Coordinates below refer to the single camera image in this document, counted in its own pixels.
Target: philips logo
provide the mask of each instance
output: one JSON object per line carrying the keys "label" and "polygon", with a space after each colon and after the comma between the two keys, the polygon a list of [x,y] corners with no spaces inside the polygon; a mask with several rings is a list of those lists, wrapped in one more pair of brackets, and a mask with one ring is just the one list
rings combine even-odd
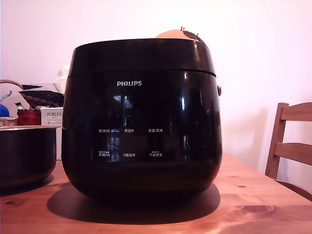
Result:
{"label": "philips logo", "polygon": [[117,81],[117,86],[141,86],[142,81]]}

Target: table surface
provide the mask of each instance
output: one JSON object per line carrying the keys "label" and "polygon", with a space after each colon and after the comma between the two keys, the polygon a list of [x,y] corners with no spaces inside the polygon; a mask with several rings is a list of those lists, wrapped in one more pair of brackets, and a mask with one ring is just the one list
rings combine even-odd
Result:
{"label": "table surface", "polygon": [[224,154],[214,184],[188,204],[99,205],[79,193],[58,161],[37,189],[1,198],[2,234],[311,234],[312,202]]}

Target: lid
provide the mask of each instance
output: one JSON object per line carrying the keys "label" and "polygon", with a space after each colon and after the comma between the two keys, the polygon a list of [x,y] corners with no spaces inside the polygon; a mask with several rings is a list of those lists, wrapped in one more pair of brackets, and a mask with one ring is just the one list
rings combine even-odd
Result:
{"label": "lid", "polygon": [[126,39],[82,45],[74,50],[68,77],[91,72],[182,70],[215,76],[209,48],[188,39]]}

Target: cooking pot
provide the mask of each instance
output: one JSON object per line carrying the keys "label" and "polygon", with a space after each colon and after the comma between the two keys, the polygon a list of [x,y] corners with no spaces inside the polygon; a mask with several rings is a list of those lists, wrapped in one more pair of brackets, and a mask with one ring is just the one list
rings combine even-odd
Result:
{"label": "cooking pot", "polygon": [[128,39],[74,50],[62,162],[79,191],[185,200],[210,186],[221,158],[218,88],[204,43]]}
{"label": "cooking pot", "polygon": [[0,127],[0,191],[47,178],[56,164],[56,127]]}

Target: chair slat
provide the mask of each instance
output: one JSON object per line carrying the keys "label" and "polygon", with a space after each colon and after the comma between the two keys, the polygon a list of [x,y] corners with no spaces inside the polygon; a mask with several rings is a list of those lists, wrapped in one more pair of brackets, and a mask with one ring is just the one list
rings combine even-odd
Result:
{"label": "chair slat", "polygon": [[283,107],[281,120],[312,121],[312,102]]}
{"label": "chair slat", "polygon": [[302,143],[277,143],[274,155],[312,166],[312,145]]}

